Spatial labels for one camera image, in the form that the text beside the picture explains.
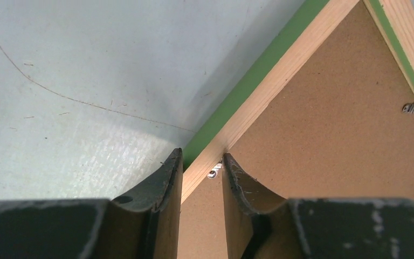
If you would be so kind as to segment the brown cardboard backing board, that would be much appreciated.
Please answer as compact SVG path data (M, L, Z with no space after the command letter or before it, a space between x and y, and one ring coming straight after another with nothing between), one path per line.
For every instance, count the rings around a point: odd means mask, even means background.
M283 197L414 200L414 92L364 2L227 151ZM228 257L221 176L182 199L178 257Z

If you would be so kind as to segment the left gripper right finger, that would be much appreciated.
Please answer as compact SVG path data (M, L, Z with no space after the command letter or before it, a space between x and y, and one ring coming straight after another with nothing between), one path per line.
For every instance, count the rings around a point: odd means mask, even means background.
M286 199L226 153L222 185L229 258L414 258L414 201Z

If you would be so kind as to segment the wooden picture frame green edge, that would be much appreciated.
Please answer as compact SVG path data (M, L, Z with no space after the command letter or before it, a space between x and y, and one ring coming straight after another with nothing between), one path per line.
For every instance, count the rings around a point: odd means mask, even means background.
M356 6L305 1L184 150L182 199L203 181L270 102ZM414 8L410 1L365 1L414 92Z

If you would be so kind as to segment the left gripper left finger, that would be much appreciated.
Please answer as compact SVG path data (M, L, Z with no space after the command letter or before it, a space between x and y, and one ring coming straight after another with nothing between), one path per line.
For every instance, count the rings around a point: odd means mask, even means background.
M176 258L183 158L110 199L0 201L0 258Z

